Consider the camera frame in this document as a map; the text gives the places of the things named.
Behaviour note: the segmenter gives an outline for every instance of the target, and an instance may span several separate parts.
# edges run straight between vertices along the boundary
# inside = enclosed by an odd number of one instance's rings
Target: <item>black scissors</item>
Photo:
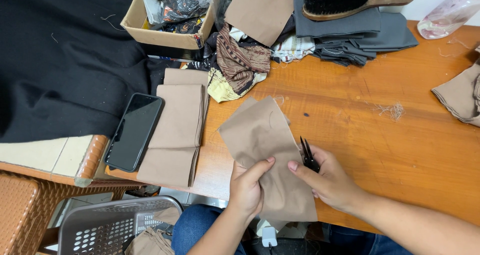
[[[310,146],[308,145],[307,140],[305,140],[305,144],[303,143],[303,139],[300,136],[301,147],[303,150],[303,165],[311,169],[312,171],[318,173],[320,171],[320,166],[318,162],[314,159],[312,152],[310,151]]]

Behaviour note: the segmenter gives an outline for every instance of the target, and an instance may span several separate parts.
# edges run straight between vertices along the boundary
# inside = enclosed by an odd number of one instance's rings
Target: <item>phone case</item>
[[[118,134],[118,131],[119,131],[119,129],[120,129],[120,126],[121,126],[120,123],[121,123],[121,122],[123,121],[123,119],[125,118],[125,114],[127,113],[127,110],[128,110],[128,108],[129,108],[129,106],[130,106],[130,103],[132,102],[132,100],[133,100],[133,98],[134,98],[135,95],[144,95],[144,96],[148,96],[148,97],[150,97],[150,98],[157,98],[157,99],[159,99],[159,100],[161,101],[161,103],[160,103],[160,107],[159,107],[159,109],[158,109],[158,111],[157,111],[157,114],[156,114],[156,116],[155,116],[155,119],[154,119],[154,121],[153,121],[153,123],[152,123],[152,126],[150,127],[150,131],[148,132],[148,136],[147,136],[146,140],[145,140],[145,141],[143,142],[143,144],[142,144],[141,153],[140,153],[140,155],[138,155],[138,158],[137,158],[137,160],[136,160],[136,162],[135,162],[135,165],[133,166],[133,169],[132,169],[132,170],[127,170],[127,169],[125,169],[125,168],[121,168],[121,167],[115,166],[114,164],[108,163],[108,162],[107,162],[107,156],[108,156],[109,152],[111,151],[112,142],[115,140],[115,136]],[[148,143],[150,142],[150,139],[152,139],[153,132],[154,132],[154,130],[155,130],[155,127],[157,126],[157,123],[159,122],[158,120],[160,119],[160,115],[162,114],[162,111],[163,111],[163,107],[164,107],[164,106],[165,106],[165,101],[164,101],[162,98],[158,97],[158,96],[153,96],[153,95],[148,95],[148,94],[143,94],[143,93],[134,93],[134,94],[132,94],[130,100],[128,101],[128,105],[127,105],[127,107],[125,108],[125,111],[123,112],[123,116],[122,116],[122,118],[120,119],[120,123],[119,123],[118,126],[117,126],[117,130],[115,130],[115,135],[113,136],[112,140],[110,141],[110,144],[108,145],[108,150],[107,150],[105,156],[103,157],[105,164],[107,164],[107,165],[110,166],[110,167],[113,167],[113,168],[116,168],[116,169],[119,169],[119,170],[122,170],[122,171],[126,171],[126,172],[135,172],[136,170],[138,170],[138,166],[141,164],[141,162],[142,162],[142,160],[143,160],[143,158],[144,158],[144,156],[145,156],[145,153],[147,152]]]

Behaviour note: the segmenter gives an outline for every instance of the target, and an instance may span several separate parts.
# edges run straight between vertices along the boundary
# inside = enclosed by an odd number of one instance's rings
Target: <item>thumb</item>
[[[300,165],[297,161],[289,161],[288,168],[298,178],[302,179],[307,185],[316,190],[321,190],[325,183],[325,179],[318,173],[312,171],[306,166]]]
[[[257,162],[251,168],[249,168],[243,175],[243,178],[246,178],[248,182],[256,182],[262,175],[267,172],[270,168],[272,168],[273,164],[275,164],[275,158],[273,156],[267,158],[266,160],[262,160]]]

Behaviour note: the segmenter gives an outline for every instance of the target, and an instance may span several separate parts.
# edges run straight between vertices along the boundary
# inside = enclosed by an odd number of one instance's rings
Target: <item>laundry basket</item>
[[[58,233],[59,255],[122,254],[122,244],[132,235],[162,222],[154,212],[182,205],[170,196],[155,196],[81,206],[63,219]]]

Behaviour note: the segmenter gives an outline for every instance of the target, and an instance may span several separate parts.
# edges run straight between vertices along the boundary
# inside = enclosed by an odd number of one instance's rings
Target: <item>orange wooden table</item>
[[[288,65],[272,62],[267,79],[244,98],[221,104],[210,99],[189,192],[228,200],[233,159],[216,130],[246,97],[283,96],[280,108],[291,120],[293,136],[336,154],[362,188],[480,225],[480,128],[454,118],[430,92],[478,59],[473,48],[480,27],[463,26],[447,38],[425,40],[416,24],[408,22],[419,46],[379,54],[365,67],[343,67],[312,56]],[[374,104],[397,101],[405,109],[398,122],[372,110]],[[108,168],[106,173],[136,180],[135,173]],[[315,202],[319,221],[376,231]]]

